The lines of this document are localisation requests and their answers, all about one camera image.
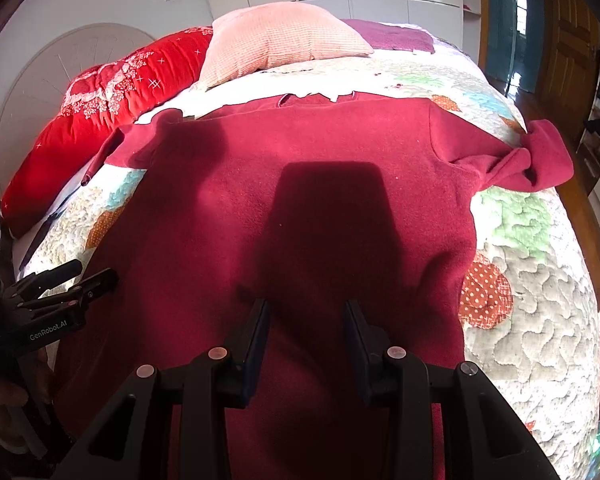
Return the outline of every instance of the pink pillow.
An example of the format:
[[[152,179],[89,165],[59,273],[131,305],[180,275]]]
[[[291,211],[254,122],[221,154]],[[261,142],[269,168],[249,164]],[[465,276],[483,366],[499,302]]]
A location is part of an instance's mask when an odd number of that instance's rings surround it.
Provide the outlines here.
[[[258,69],[374,50],[327,10],[302,2],[275,2],[232,10],[213,22],[199,88],[208,89]]]

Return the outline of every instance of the screw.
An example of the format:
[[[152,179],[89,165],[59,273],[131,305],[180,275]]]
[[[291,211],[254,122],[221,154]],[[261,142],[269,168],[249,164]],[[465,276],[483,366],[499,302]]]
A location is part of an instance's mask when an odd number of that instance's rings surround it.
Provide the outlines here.
[[[476,363],[472,363],[471,361],[465,361],[460,365],[460,371],[463,374],[475,375],[479,370],[480,368],[478,368],[478,365]]]
[[[401,346],[392,346],[386,353],[391,359],[403,359],[407,357],[407,351]]]
[[[216,346],[209,350],[209,358],[214,361],[219,361],[220,359],[224,359],[229,352],[226,351],[226,348],[222,348],[221,346]]]
[[[147,377],[151,377],[155,372],[155,368],[151,365],[142,365],[136,370],[136,375],[142,379],[146,379]]]

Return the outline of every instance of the wooden door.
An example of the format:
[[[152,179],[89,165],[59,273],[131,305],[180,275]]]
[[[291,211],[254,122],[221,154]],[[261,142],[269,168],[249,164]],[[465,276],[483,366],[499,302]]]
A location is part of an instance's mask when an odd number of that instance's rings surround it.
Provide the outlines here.
[[[544,56],[536,95],[561,132],[577,143],[598,79],[598,20],[583,0],[544,0],[544,6]]]

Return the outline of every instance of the window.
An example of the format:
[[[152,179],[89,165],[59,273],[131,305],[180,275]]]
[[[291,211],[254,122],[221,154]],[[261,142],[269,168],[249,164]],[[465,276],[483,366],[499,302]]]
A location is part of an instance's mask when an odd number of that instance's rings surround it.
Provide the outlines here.
[[[518,95],[518,90],[520,90],[520,78],[522,78],[522,76],[516,72],[512,77],[511,77],[511,83],[509,83],[509,91],[507,92],[507,97],[510,97],[512,99],[516,99],[516,95]]]
[[[517,30],[523,36],[526,36],[526,0],[516,0]]]

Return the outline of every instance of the pillow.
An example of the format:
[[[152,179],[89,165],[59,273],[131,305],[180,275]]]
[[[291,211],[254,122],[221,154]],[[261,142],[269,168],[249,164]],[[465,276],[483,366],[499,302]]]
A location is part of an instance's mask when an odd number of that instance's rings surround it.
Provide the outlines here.
[[[69,83],[60,113],[39,134],[2,196],[2,219],[15,238],[43,218],[117,127],[197,81],[211,36],[209,27],[181,30]]]
[[[422,50],[435,54],[433,38],[417,28],[393,27],[365,20],[342,20],[358,31],[373,48],[382,50]]]
[[[371,46],[327,10],[276,2],[233,10],[213,22],[198,87],[298,61],[365,56]]]

